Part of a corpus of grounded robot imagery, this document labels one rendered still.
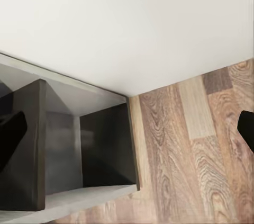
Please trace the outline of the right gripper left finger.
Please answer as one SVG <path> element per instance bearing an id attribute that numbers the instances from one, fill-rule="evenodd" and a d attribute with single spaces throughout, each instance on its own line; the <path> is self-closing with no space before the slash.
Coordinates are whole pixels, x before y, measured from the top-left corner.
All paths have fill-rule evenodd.
<path id="1" fill-rule="evenodd" d="M 28 130 L 23 111 L 0 117 L 0 174 Z"/>

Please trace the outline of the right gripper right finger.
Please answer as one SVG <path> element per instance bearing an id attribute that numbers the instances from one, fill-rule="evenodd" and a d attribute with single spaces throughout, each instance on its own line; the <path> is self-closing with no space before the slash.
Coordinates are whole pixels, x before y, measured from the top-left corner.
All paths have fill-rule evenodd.
<path id="1" fill-rule="evenodd" d="M 238 120 L 237 129 L 254 153 L 254 112 L 243 110 Z"/>

